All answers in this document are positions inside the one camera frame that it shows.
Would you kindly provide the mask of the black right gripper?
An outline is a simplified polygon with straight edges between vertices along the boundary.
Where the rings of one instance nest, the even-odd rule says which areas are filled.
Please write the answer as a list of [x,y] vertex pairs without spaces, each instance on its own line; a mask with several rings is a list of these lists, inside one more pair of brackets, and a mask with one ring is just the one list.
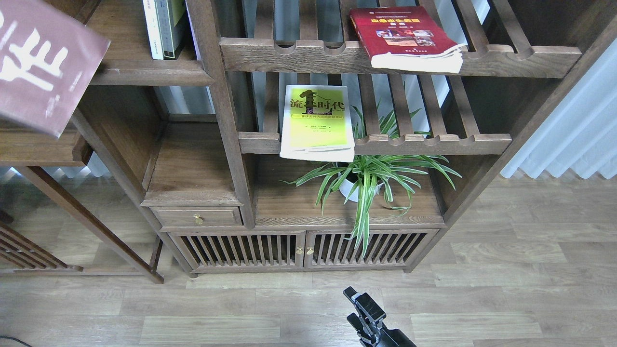
[[343,295],[357,310],[357,314],[347,316],[347,321],[356,330],[363,347],[416,347],[399,329],[383,329],[383,320],[387,315],[369,294],[359,294],[348,286]]

